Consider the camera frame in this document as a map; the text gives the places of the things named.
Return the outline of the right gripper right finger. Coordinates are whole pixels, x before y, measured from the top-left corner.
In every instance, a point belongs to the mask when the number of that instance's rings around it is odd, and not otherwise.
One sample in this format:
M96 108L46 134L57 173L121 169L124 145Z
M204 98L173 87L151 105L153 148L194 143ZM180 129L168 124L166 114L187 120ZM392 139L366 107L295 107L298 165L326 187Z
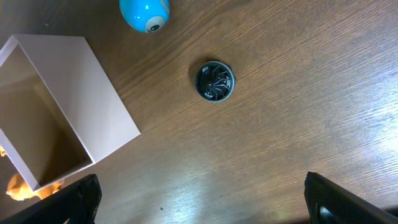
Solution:
M391 223L397 216L352 194L324 176L308 172L304 190L311 223Z

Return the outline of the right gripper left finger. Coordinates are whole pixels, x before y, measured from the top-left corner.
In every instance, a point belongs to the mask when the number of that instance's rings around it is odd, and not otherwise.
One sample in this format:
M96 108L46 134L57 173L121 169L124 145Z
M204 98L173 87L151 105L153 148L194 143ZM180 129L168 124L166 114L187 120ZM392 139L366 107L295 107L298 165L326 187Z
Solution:
M4 219L2 223L53 224L95 222L102 191L97 175L90 174L59 192Z

